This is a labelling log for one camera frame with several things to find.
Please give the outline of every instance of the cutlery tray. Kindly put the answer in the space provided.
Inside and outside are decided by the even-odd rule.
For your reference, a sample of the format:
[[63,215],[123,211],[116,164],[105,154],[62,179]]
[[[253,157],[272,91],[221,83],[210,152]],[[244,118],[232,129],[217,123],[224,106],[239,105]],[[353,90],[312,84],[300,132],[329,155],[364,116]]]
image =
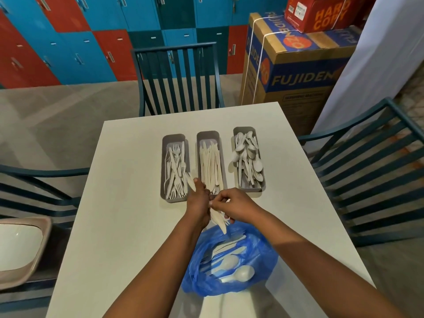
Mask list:
[[221,139],[219,137],[219,133],[217,131],[202,131],[197,134],[197,169],[198,169],[198,177],[201,178],[201,167],[200,167],[200,146],[203,146],[203,143],[206,143],[206,147],[209,148],[211,146],[211,143],[218,144],[218,150],[220,155],[220,161],[221,161],[221,176],[222,176],[222,183],[224,186],[224,189],[227,189],[227,181],[225,178],[225,172],[223,172],[223,167],[225,168],[224,164],[224,158],[222,154],[222,145],[221,145]]
[[168,182],[165,184],[165,177],[167,176],[166,172],[166,162],[165,157],[169,157],[168,148],[173,148],[174,144],[179,144],[181,147],[182,142],[184,142],[185,147],[185,161],[186,161],[186,169],[187,172],[190,172],[190,155],[188,149],[188,141],[183,134],[172,134],[167,135],[162,138],[162,167],[161,167],[161,181],[160,181],[160,197],[163,198],[168,203],[176,203],[187,201],[187,195],[184,197],[178,197],[174,199],[166,199],[166,190],[168,188]]
[[[255,136],[256,137],[256,141],[257,141],[257,144],[258,144],[258,146],[259,146],[259,150],[258,150],[258,155],[259,155],[259,158],[261,159],[261,145],[259,144],[259,140],[258,140],[258,137],[257,137],[257,135],[256,135],[256,130],[253,128],[253,127],[250,127],[250,126],[243,126],[243,127],[236,127],[236,128],[234,128],[233,129],[233,138],[232,138],[232,141],[233,141],[233,143],[234,143],[234,138],[235,138],[235,136],[238,134],[238,133],[243,133],[243,134],[246,134],[247,132],[250,132],[250,131],[252,131],[253,132],[253,136]],[[234,167],[236,168],[236,180],[235,180],[235,183],[236,183],[236,185],[238,185],[238,174],[237,174],[237,162],[235,162],[234,163]],[[265,187],[266,187],[266,181],[265,181],[265,174],[264,174],[264,170],[262,169],[262,171],[260,171],[260,173],[262,174],[262,176],[263,176],[263,178],[264,178],[264,180],[262,181],[262,183],[261,183],[261,186],[262,187],[258,187],[257,186],[257,184],[255,183],[255,186],[253,187],[248,181],[247,181],[247,176],[246,176],[246,174],[244,173],[244,172],[242,172],[242,176],[241,176],[241,187],[240,187],[240,189],[242,190],[242,191],[244,191],[244,192],[262,192],[262,191],[264,191],[265,190]]]

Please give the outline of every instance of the spoon head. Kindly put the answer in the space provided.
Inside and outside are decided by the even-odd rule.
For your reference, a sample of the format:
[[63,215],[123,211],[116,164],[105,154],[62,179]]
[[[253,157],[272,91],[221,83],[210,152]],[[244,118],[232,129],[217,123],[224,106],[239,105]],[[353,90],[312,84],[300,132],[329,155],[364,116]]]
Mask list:
[[246,282],[252,279],[252,277],[255,275],[255,269],[253,269],[253,267],[250,265],[242,265],[241,267],[237,268],[233,275],[235,280]]

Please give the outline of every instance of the cardboard box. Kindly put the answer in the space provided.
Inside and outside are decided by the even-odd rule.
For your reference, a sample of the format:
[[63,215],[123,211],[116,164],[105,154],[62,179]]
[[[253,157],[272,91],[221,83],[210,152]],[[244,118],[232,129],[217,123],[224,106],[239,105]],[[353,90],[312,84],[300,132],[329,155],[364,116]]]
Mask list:
[[294,133],[310,134],[359,36],[355,27],[302,34],[275,12],[252,13],[240,104],[278,101]]
[[303,33],[350,26],[364,0],[289,0],[285,19]]

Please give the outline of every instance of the teal locker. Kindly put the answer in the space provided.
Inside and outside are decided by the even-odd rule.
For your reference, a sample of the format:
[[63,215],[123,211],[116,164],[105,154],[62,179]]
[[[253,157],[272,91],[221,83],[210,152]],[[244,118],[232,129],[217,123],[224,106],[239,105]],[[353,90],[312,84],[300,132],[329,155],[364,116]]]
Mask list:
[[91,32],[67,32],[61,34],[72,50],[79,68],[80,83],[116,81],[103,52]]

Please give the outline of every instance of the label on box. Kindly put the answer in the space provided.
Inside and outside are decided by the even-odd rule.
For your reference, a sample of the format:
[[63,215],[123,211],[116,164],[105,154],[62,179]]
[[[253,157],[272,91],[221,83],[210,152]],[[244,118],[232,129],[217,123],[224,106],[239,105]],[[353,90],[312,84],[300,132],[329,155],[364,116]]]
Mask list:
[[297,2],[296,11],[294,11],[294,16],[296,16],[297,18],[303,21],[303,18],[305,17],[306,9],[307,9],[306,5],[300,2]]

